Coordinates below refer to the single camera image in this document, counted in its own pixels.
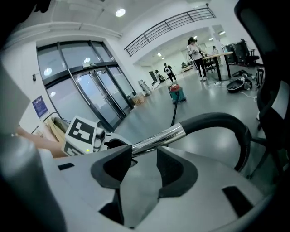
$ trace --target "vacuum hose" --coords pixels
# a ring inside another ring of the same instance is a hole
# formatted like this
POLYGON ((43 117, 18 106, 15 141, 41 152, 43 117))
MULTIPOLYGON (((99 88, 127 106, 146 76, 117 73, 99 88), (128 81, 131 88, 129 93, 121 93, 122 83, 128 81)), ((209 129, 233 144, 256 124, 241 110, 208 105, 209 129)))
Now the vacuum hose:
POLYGON ((171 122, 171 125, 170 126, 173 126, 174 125, 175 116, 176 116, 176 109, 177 109, 177 104, 178 104, 178 99, 179 99, 179 92, 176 92, 176 96, 177 96, 177 100, 175 102, 173 118, 172 118, 172 122, 171 122))
POLYGON ((132 146, 132 157, 144 154, 145 151, 155 149, 158 146, 168 145, 190 133, 210 127, 224 127, 232 130, 241 147, 239 160, 234 169, 240 172, 250 154, 251 133, 236 117, 226 113, 201 114, 174 126, 132 146))

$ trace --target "balcony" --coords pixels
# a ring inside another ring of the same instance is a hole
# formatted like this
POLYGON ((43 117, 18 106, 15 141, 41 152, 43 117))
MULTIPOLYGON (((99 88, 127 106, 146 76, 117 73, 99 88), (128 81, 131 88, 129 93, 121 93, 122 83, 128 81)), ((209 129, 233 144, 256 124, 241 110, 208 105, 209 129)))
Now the balcony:
POLYGON ((208 7, 177 14, 149 28, 143 34, 134 39, 127 47, 124 48, 124 50, 132 56, 154 39, 171 30, 174 30, 175 28, 194 23, 196 21, 212 18, 215 18, 215 16, 208 7))

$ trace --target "white shirt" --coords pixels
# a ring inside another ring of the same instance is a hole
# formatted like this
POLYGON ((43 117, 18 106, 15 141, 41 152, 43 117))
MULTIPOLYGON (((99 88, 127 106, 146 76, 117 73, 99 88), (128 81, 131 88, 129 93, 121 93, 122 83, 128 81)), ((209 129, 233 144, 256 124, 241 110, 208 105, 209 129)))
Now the white shirt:
POLYGON ((194 45, 188 45, 187 46, 187 50, 189 52, 192 52, 192 58, 195 59, 195 60, 198 60, 198 59, 201 59, 202 58, 202 55, 199 53, 199 51, 201 51, 201 48, 198 44, 194 44, 194 45))
POLYGON ((215 55, 215 54, 218 54, 218 50, 217 49, 214 49, 213 50, 213 54, 215 55))

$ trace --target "glass door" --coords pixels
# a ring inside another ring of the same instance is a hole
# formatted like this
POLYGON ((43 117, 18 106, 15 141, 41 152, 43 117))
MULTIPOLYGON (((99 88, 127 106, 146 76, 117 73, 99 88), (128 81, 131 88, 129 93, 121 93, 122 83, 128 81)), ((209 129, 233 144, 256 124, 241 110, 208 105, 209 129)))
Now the glass door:
POLYGON ((131 111, 131 108, 127 101, 124 99, 114 82, 112 81, 110 74, 106 68, 99 68, 94 70, 94 74, 98 81, 103 86, 104 90, 108 93, 108 97, 112 99, 126 116, 131 111))
POLYGON ((115 129, 121 122, 123 115, 116 110, 114 103, 103 91, 100 83, 96 82, 90 72, 85 72, 74 76, 74 79, 83 94, 89 99, 91 108, 100 118, 101 122, 110 124, 115 129))

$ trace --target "ceiling light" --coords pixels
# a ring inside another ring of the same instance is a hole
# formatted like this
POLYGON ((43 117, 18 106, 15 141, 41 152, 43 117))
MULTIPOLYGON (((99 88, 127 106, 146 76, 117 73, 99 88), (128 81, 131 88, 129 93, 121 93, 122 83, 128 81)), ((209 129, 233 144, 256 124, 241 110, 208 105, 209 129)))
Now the ceiling light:
POLYGON ((85 60, 84 60, 84 63, 89 63, 90 62, 90 60, 91 60, 91 58, 85 58, 85 60))
POLYGON ((44 73, 45 76, 48 76, 48 75, 51 74, 51 72, 52 72, 52 69, 51 68, 47 68, 47 69, 45 69, 45 71, 43 73, 44 73))
POLYGON ((122 17, 126 13, 125 9, 119 9, 116 12, 117 17, 122 17))

